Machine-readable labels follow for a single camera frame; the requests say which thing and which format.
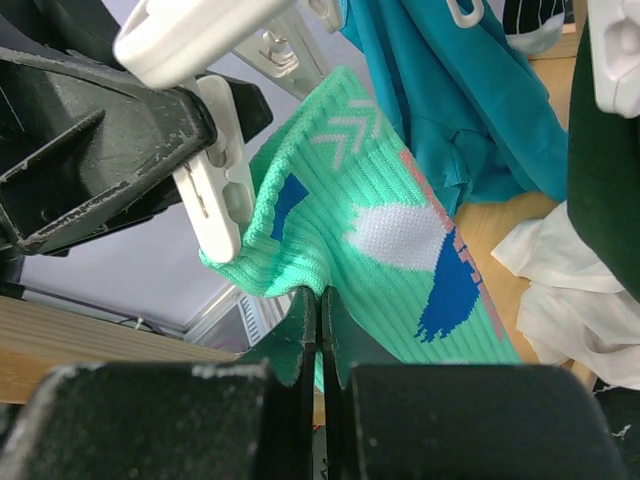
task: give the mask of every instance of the striped sock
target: striped sock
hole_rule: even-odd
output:
[[[335,286],[405,363],[517,363],[453,222],[346,68],[251,162],[256,210],[239,257],[214,268],[253,295]]]
[[[513,48],[542,53],[562,36],[564,0],[505,0],[502,25]]]

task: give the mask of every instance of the dark green garment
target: dark green garment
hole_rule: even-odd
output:
[[[596,106],[588,25],[571,92],[568,211],[582,240],[640,300],[638,120]]]

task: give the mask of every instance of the pink stripe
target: pink stripe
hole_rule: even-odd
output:
[[[447,212],[445,211],[444,207],[442,206],[440,201],[438,201],[438,199],[436,198],[436,195],[433,192],[433,189],[429,185],[429,182],[427,182],[427,179],[425,178],[422,171],[418,167],[418,164],[413,158],[413,155],[411,155],[411,152],[409,151],[409,149],[405,148],[400,153],[400,158],[402,158],[402,162],[405,164],[405,166],[409,170],[409,173],[411,173],[411,176],[413,176],[414,180],[418,183],[418,185],[420,185],[420,188],[422,188],[422,191],[424,192],[425,196],[427,197],[427,199],[429,200],[429,202],[431,203],[435,211],[438,213],[438,216],[440,217],[440,221],[442,221],[442,225],[444,226],[446,232],[447,233],[451,232],[451,230],[456,228],[455,224],[453,223],[453,220],[451,220],[449,215],[447,215]],[[462,237],[460,236],[458,229],[456,229],[455,235],[456,236],[454,239],[454,245],[458,252],[458,255],[460,256],[460,260],[463,262],[469,262],[469,264],[473,268],[474,270],[474,273],[472,275],[473,281],[478,285],[478,290],[480,291],[480,295],[482,295],[482,299],[484,300],[484,303],[486,305],[487,313],[489,314],[489,318],[491,318],[493,329],[495,330],[496,335],[498,336],[498,339],[502,340],[504,337],[505,330],[504,330],[504,325],[502,325],[502,322],[500,321],[500,317],[498,317],[498,312],[496,311],[496,307],[493,304],[493,301],[491,300],[491,296],[487,291],[486,285],[482,281],[482,276],[480,275],[478,267],[476,267],[476,264],[473,261],[473,258],[471,257],[471,253],[469,252],[469,249],[467,249],[464,241],[462,240]]]

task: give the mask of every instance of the crumpled white fabric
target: crumpled white fabric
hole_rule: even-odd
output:
[[[640,303],[582,242],[566,202],[519,224],[492,255],[531,280],[517,328],[542,363],[573,359],[611,385],[640,390]]]

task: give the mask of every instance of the white chevron pattern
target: white chevron pattern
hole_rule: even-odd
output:
[[[336,156],[333,159],[333,169],[338,170],[342,164],[344,158],[344,151],[347,148],[347,140],[349,139],[346,133],[331,133],[327,135],[318,135],[311,139],[313,145],[321,143],[336,143]]]
[[[373,128],[371,129],[371,136],[373,139],[376,139],[380,136],[380,131],[382,129],[382,112],[378,108],[376,102],[369,98],[362,99],[353,99],[349,100],[349,108],[352,109],[373,109],[375,111],[375,123]],[[353,133],[329,133],[329,134],[321,134],[316,135],[311,139],[311,143],[313,145],[320,145],[323,143],[333,143],[336,144],[336,153],[333,159],[333,168],[337,170],[342,165],[342,160],[344,158],[345,151],[347,149],[347,143],[349,139],[353,138],[353,142],[351,143],[351,153],[357,154],[362,147],[362,143],[364,142],[365,135],[367,134],[367,129],[369,128],[369,116],[358,114],[358,112],[353,112],[353,116],[335,116],[331,117],[328,120],[329,125],[333,126],[352,126],[355,125],[358,127],[357,133],[355,137]]]

